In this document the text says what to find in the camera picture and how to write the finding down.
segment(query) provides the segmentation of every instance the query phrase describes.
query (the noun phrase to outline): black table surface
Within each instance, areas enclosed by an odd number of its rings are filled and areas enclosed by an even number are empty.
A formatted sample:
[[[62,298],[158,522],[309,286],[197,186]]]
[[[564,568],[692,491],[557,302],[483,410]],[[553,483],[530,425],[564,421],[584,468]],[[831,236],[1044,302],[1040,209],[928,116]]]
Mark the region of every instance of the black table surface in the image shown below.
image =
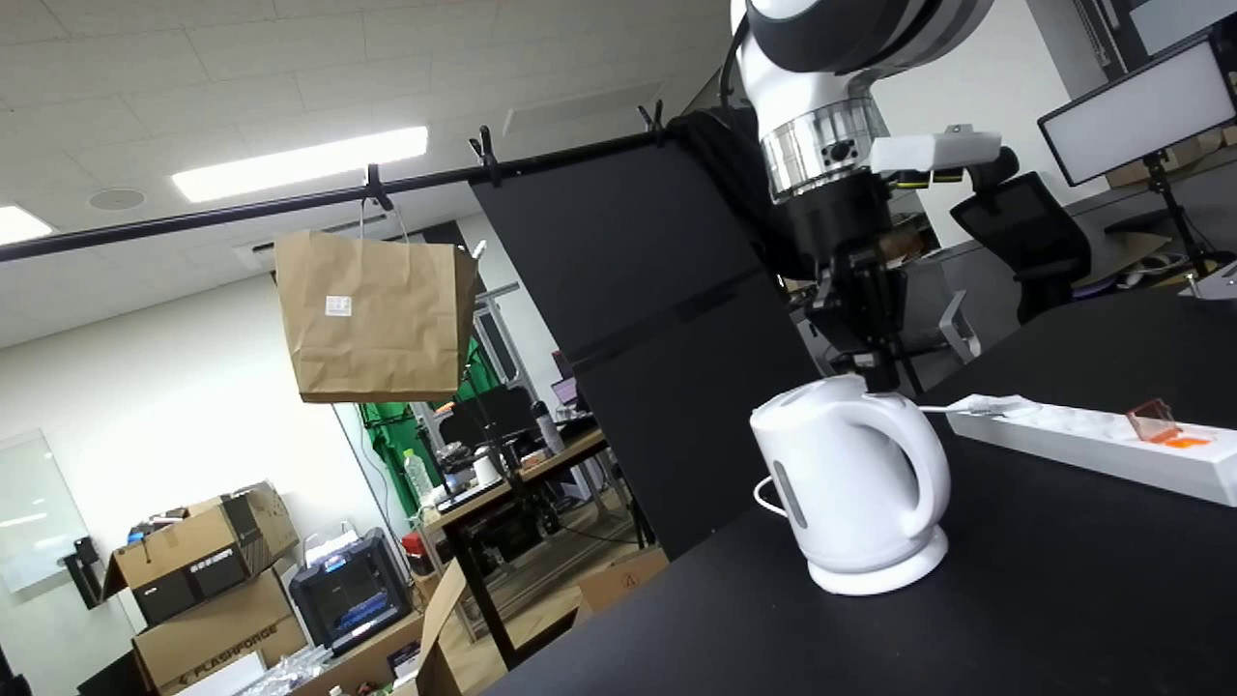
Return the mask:
[[[1028,394],[1079,406],[1237,402],[1237,305],[1171,290],[1109,294],[1036,317],[924,402]]]
[[[1059,360],[1102,367],[1113,340],[1133,336],[1113,317],[1144,317],[1148,340],[1187,333],[1210,348],[1183,348],[1194,363],[1167,344],[1144,348],[1175,363],[1164,371],[1079,371],[1102,398],[1164,387],[1222,406],[1237,387],[1222,383],[1222,363],[1237,360],[1233,313],[1160,294],[1051,313],[959,383],[1005,371],[1021,394],[1086,402],[1086,383],[1059,383],[1071,375]],[[754,514],[495,692],[1237,692],[1237,510],[986,445],[951,449],[951,557],[924,584],[881,599],[823,595],[785,522]]]

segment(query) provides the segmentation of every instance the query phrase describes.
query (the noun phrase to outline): black curtain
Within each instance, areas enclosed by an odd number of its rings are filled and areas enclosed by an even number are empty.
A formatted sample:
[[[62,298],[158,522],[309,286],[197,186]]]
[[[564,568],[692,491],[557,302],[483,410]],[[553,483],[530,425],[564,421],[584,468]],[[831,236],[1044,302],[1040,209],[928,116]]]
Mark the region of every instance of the black curtain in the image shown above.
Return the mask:
[[[688,147],[665,139],[475,186],[475,197],[661,545],[676,557],[754,514],[750,487],[765,468],[746,414],[812,379],[812,360],[734,189],[727,197]]]

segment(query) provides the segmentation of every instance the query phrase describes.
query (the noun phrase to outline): fluorescent light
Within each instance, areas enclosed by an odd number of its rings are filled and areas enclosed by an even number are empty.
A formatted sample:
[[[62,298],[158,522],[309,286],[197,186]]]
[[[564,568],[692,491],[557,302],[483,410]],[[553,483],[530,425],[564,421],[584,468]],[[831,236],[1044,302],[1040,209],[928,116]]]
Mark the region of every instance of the fluorescent light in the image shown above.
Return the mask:
[[[50,224],[23,213],[19,205],[0,205],[0,244],[19,244],[19,240],[35,240],[46,236]]]
[[[35,522],[43,522],[43,518],[46,518],[46,514],[0,518],[0,530],[35,526]]]
[[[247,197],[247,193],[263,193],[263,189],[282,189],[282,186],[298,186],[298,182],[348,174],[367,162],[421,159],[425,147],[429,147],[425,128],[398,128],[398,131],[375,131],[375,135],[360,135],[360,139],[274,151],[274,155],[259,155],[259,159],[236,159],[236,162],[201,166],[201,170],[178,170],[170,182],[189,201],[224,201],[224,197]]]

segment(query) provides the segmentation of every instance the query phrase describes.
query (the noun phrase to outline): ceiling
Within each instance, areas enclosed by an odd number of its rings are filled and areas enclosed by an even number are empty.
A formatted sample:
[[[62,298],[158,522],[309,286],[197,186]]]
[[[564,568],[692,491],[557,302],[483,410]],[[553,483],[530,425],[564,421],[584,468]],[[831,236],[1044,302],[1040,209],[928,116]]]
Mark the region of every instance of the ceiling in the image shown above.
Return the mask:
[[[429,124],[383,178],[615,139],[719,66],[719,0],[0,0],[0,205],[62,236],[189,213],[174,170]],[[352,186],[360,174],[305,189]],[[398,224],[468,213],[398,197]],[[251,278],[251,244],[356,205],[0,263],[0,348]]]

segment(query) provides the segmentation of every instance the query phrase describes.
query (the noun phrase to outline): kettle handle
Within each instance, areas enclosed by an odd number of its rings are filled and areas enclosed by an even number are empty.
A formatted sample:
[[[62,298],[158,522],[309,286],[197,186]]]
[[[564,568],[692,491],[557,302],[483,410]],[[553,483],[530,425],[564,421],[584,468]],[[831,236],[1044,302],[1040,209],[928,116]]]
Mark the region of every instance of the kettle handle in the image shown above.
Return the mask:
[[[928,534],[939,522],[943,507],[951,503],[951,468],[928,418],[916,406],[870,398],[870,394],[862,402],[839,406],[835,414],[843,414],[854,425],[885,433],[912,460],[920,479],[920,503],[897,522],[897,530],[905,537]]]

